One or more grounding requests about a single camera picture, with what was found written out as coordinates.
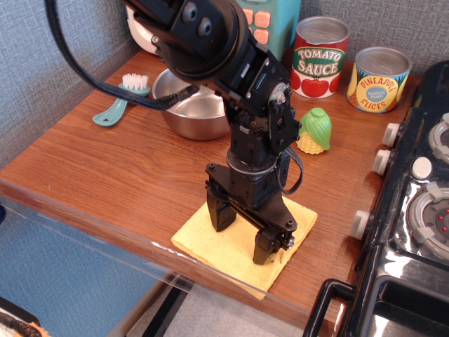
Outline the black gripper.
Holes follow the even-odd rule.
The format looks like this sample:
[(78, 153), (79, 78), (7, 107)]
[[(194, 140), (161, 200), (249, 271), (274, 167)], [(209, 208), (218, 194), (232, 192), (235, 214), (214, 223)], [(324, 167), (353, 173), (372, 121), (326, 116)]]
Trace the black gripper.
[(282, 199), (289, 166), (288, 154), (259, 167), (235, 160), (227, 166), (206, 166), (207, 206), (213, 228), (224, 231), (239, 214), (259, 229), (253, 254), (256, 265), (264, 265), (270, 255), (280, 248), (289, 249), (295, 241), (297, 223)]

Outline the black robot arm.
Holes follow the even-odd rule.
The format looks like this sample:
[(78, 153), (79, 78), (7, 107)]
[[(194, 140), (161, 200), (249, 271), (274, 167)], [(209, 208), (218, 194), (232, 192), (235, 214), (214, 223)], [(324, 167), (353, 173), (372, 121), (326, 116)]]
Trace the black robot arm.
[(129, 1), (155, 36), (159, 55), (179, 79), (221, 97), (231, 131), (224, 166), (210, 163), (207, 205), (216, 231), (242, 217), (257, 229), (253, 261), (265, 264), (294, 244), (297, 223), (282, 196), (300, 123), (289, 76), (250, 33), (235, 1)]

